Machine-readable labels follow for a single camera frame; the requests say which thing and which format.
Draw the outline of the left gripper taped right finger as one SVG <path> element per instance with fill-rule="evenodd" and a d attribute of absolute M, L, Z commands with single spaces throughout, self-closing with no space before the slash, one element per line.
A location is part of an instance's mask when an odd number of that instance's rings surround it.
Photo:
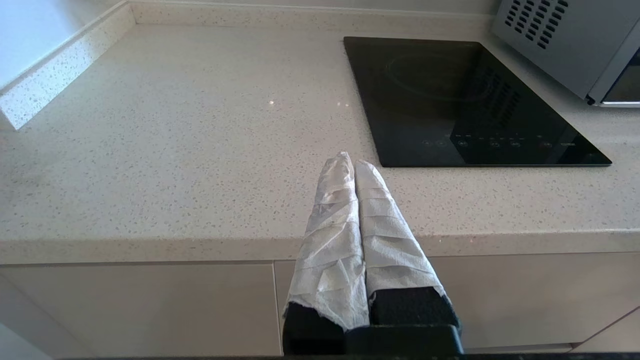
<path fill-rule="evenodd" d="M 355 181 L 372 323 L 446 325 L 460 332 L 450 298 L 381 173 L 360 160 L 355 164 Z"/>

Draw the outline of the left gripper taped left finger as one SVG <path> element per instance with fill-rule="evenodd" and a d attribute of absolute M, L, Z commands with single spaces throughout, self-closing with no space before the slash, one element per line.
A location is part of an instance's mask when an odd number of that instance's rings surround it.
<path fill-rule="evenodd" d="M 320 171 L 295 260 L 283 314 L 286 356 L 343 354 L 347 334 L 370 326 L 360 225 L 354 165 L 339 152 Z"/>

